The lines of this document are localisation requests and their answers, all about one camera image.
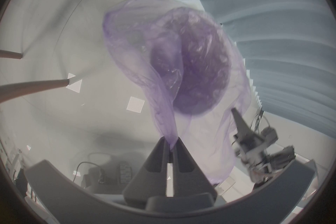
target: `wooden leg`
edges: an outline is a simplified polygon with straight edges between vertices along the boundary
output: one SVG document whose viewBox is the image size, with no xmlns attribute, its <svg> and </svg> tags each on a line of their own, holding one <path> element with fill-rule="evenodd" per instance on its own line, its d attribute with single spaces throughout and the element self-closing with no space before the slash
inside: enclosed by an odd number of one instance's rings
<svg viewBox="0 0 336 224">
<path fill-rule="evenodd" d="M 0 86 L 0 103 L 27 94 L 66 87 L 69 79 L 32 81 Z"/>
<path fill-rule="evenodd" d="M 0 50 L 0 58 L 22 59 L 22 53 Z"/>
</svg>

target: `black cable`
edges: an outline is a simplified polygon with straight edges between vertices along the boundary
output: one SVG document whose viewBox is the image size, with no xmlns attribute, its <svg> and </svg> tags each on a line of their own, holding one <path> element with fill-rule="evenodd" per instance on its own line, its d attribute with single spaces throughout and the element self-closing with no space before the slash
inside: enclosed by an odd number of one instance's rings
<svg viewBox="0 0 336 224">
<path fill-rule="evenodd" d="M 79 166 L 80 166 L 82 163 L 89 163 L 89 164 L 93 164 L 93 165 L 95 165 L 95 166 L 98 166 L 100 169 L 104 170 L 104 169 L 103 169 L 101 166 L 99 166 L 98 164 L 91 163 L 91 162 L 81 162 L 81 163 L 79 163 L 79 164 L 78 164 L 78 166 L 77 166 L 77 169 L 76 169 L 76 174 L 75 174 L 75 177 L 73 178 L 73 181 L 72 181 L 72 182 L 74 182 L 74 181 L 75 181 L 75 179 L 76 179 L 76 176 L 77 176 L 77 172 L 78 172 L 78 168 L 79 168 Z"/>
</svg>

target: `crumpled plastic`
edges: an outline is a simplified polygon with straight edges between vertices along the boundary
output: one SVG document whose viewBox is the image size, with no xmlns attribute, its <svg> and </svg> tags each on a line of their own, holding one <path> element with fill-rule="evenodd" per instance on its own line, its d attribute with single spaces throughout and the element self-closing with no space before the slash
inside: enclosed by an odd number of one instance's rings
<svg viewBox="0 0 336 224">
<path fill-rule="evenodd" d="M 144 91 L 171 147 L 181 137 L 213 184 L 235 163 L 230 110 L 251 101 L 243 59 L 214 19 L 175 0 L 126 0 L 103 20 L 112 59 Z"/>
</svg>

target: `purple film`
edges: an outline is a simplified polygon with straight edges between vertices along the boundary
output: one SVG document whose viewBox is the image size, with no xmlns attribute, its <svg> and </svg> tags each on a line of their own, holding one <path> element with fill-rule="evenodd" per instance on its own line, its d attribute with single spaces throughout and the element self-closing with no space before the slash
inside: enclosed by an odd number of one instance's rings
<svg viewBox="0 0 336 224">
<path fill-rule="evenodd" d="M 126 0 L 103 21 L 117 66 L 144 91 L 171 147 L 181 137 L 213 184 L 232 171 L 230 110 L 251 101 L 243 59 L 212 16 L 175 0 Z"/>
</svg>

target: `floor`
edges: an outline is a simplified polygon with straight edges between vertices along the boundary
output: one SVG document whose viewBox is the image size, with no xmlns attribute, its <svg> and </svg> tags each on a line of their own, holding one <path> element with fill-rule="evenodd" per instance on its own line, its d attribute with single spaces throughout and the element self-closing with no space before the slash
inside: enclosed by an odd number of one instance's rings
<svg viewBox="0 0 336 224">
<path fill-rule="evenodd" d="M 48 159 L 73 179 L 81 161 L 115 167 L 125 160 L 136 173 L 156 144 L 159 136 L 144 93 L 115 66 L 103 43 L 103 15 L 121 1 L 10 2 L 0 23 L 0 49 L 24 57 L 0 61 L 0 84 L 83 78 L 68 88 L 0 105 L 2 136 L 12 138 L 27 165 Z M 199 0 L 187 4 L 203 8 Z M 79 172 L 90 167 L 83 164 Z M 80 184 L 80 177 L 75 182 Z"/>
</svg>

